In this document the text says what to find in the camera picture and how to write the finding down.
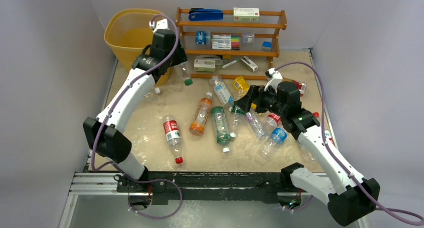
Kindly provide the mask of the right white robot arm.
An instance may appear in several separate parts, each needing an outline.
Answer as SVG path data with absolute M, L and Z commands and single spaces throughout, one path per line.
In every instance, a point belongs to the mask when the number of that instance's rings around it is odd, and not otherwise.
M 380 184 L 353 168 L 332 142 L 325 143 L 325 131 L 313 113 L 302 107 L 301 93 L 295 83 L 284 81 L 276 88 L 252 85 L 235 102 L 246 113 L 253 103 L 258 113 L 269 111 L 278 115 L 284 129 L 313 155 L 327 174 L 327 178 L 321 178 L 301 164 L 292 164 L 281 171 L 284 190 L 307 191 L 325 204 L 333 219 L 343 227 L 376 210 L 372 198 L 378 199 Z

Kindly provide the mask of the dark green label bottle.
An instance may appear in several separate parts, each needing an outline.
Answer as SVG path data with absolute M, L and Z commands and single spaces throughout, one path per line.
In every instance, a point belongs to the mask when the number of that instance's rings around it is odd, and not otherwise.
M 235 140 L 238 136 L 239 126 L 243 121 L 246 113 L 243 109 L 241 109 L 236 103 L 230 107 L 230 122 L 229 122 L 229 130 L 231 140 Z

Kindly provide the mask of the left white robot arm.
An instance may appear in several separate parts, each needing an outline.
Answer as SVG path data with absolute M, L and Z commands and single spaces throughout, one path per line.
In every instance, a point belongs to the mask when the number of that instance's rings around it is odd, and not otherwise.
M 127 80 L 113 100 L 96 118 L 88 117 L 83 123 L 92 158 L 106 158 L 130 178 L 129 185 L 136 192 L 149 187 L 148 169 L 132 154 L 132 142 L 124 131 L 136 107 L 160 77 L 170 67 L 186 61 L 179 36 L 171 30 L 156 30 L 152 43 L 135 58 Z

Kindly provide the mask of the orange juice bottle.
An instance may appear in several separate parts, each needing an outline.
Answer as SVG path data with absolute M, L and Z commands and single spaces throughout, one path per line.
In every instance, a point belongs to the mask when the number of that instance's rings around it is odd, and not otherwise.
M 209 118 L 210 110 L 213 106 L 212 101 L 213 94 L 207 92 L 205 97 L 201 99 L 196 114 L 194 116 L 193 122 L 190 125 L 190 132 L 196 136 L 202 136 L 205 131 L 205 127 Z

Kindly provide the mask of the green-cap clear bottle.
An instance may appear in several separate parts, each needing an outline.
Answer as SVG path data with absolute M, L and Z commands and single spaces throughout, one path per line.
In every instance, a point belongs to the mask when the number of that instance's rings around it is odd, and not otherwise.
M 193 84 L 192 73 L 190 70 L 189 62 L 183 62 L 176 67 L 178 75 L 183 79 L 183 82 L 186 86 Z

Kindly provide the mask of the yellow label bottle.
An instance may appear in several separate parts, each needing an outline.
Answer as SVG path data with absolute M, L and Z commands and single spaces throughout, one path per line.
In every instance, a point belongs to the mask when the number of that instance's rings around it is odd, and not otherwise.
M 243 76 L 235 78 L 232 85 L 237 92 L 237 98 L 242 98 L 244 95 L 246 95 L 250 88 L 250 84 Z

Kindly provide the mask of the red label red-cap bottle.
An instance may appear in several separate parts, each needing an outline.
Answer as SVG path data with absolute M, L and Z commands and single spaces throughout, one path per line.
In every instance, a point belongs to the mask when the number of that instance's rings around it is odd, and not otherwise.
M 182 155 L 182 137 L 175 116 L 165 116 L 163 118 L 163 128 L 166 141 L 174 155 L 176 164 L 182 164 L 184 162 Z

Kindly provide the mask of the white blue Suntory bottle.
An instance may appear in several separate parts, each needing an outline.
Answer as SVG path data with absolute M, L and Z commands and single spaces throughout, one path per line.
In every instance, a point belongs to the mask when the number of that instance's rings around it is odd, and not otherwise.
M 234 98 L 220 75 L 213 75 L 209 80 L 221 104 L 228 108 L 233 105 Z

